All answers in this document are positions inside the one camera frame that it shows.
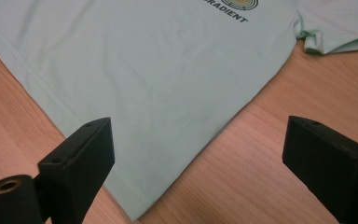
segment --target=light green t-shirt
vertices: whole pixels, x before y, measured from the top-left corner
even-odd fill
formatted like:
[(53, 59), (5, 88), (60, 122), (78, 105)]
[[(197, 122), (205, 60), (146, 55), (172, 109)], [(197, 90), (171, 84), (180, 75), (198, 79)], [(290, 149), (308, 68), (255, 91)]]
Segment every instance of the light green t-shirt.
[(358, 49), (358, 0), (0, 0), (0, 58), (65, 134), (110, 117), (105, 185), (140, 216), (278, 72), (297, 38)]

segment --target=circular logo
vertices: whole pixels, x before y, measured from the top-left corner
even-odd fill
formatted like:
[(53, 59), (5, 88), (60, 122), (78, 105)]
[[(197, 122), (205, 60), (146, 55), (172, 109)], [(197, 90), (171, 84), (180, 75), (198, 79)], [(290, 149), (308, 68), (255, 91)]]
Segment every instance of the circular logo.
[(238, 10), (250, 10), (258, 4), (258, 0), (222, 0), (222, 2)]

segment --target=shirt sleeve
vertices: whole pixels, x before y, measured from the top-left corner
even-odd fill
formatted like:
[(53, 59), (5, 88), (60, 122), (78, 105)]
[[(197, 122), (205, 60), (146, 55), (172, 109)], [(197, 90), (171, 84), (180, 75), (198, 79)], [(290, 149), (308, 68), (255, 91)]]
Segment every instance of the shirt sleeve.
[(358, 0), (303, 0), (297, 12), (296, 37), (306, 52), (358, 50)]

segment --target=table top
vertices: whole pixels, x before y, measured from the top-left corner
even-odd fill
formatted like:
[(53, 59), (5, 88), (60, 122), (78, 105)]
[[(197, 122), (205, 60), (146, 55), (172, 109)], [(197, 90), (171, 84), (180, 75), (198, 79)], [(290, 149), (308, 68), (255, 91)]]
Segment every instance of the table top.
[[(303, 44), (135, 223), (337, 223), (282, 163), (282, 148), (290, 115), (358, 142), (358, 51), (321, 56)], [(37, 175), (63, 140), (0, 62), (0, 179)], [(131, 222), (102, 188), (84, 223)]]

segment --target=wooden table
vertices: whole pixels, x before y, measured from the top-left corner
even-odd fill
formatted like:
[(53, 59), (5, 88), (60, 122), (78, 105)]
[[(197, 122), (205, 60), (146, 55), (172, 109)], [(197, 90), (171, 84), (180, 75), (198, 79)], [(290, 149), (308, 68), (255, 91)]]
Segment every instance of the wooden table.
[[(358, 142), (358, 51), (305, 54), (279, 74), (135, 223), (337, 223), (282, 164), (289, 115)], [(0, 178), (35, 176), (62, 134), (0, 62)], [(85, 223), (130, 223), (102, 188)]]

